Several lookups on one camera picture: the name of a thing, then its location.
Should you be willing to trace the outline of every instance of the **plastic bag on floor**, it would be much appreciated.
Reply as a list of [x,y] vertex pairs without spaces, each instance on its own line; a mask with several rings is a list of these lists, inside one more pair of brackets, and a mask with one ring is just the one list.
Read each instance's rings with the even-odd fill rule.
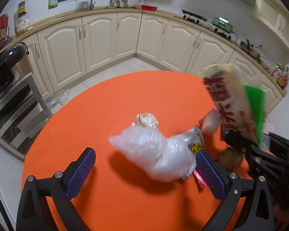
[[63,89],[57,93],[54,93],[52,96],[50,96],[47,99],[47,105],[50,109],[52,109],[55,105],[60,103],[61,106],[63,106],[70,96],[70,90],[69,89]]
[[166,139],[151,127],[134,125],[119,136],[109,137],[109,141],[153,180],[171,182],[179,179],[195,163],[195,157],[184,140],[177,137]]

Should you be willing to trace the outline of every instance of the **green bottle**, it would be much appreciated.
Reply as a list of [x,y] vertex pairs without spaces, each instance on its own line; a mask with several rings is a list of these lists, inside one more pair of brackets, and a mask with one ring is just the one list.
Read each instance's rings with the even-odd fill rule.
[[58,6],[58,0],[48,0],[48,9],[56,8]]

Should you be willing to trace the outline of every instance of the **gas stove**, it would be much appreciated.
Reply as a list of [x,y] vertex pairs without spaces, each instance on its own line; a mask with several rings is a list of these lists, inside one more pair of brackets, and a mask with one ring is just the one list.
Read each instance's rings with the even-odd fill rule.
[[183,19],[186,21],[189,21],[191,23],[197,24],[201,27],[204,27],[206,29],[210,29],[212,31],[214,31],[216,34],[218,34],[219,36],[227,39],[227,40],[231,40],[232,37],[232,33],[227,32],[226,30],[223,30],[222,28],[219,28],[215,25],[213,25],[212,23],[208,22],[208,20],[200,15],[188,12],[186,10],[182,10],[183,12]]

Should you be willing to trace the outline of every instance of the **yellow label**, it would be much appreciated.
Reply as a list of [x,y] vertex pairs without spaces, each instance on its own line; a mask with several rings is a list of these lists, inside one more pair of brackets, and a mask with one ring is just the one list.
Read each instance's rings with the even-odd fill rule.
[[199,150],[202,150],[203,147],[201,145],[200,142],[197,142],[197,143],[192,143],[190,145],[188,145],[188,148],[190,149],[190,151],[194,154],[194,156],[196,156],[197,152]]

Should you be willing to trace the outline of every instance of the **tabletop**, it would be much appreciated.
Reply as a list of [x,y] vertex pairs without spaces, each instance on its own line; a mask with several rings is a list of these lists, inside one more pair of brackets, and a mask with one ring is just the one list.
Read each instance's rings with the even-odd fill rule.
[[[146,71],[118,76],[95,85],[60,109],[42,129],[24,164],[22,185],[64,171],[86,147],[96,163],[72,203],[92,231],[201,230],[220,201],[209,188],[198,188],[193,176],[172,183],[153,181],[110,145],[108,137],[131,126],[138,113],[152,113],[165,137],[183,133],[215,108],[201,79],[179,72]],[[212,157],[226,148],[220,130],[204,136]],[[248,178],[246,161],[236,169]],[[47,198],[60,230],[66,230]],[[243,205],[240,200],[227,230]]]

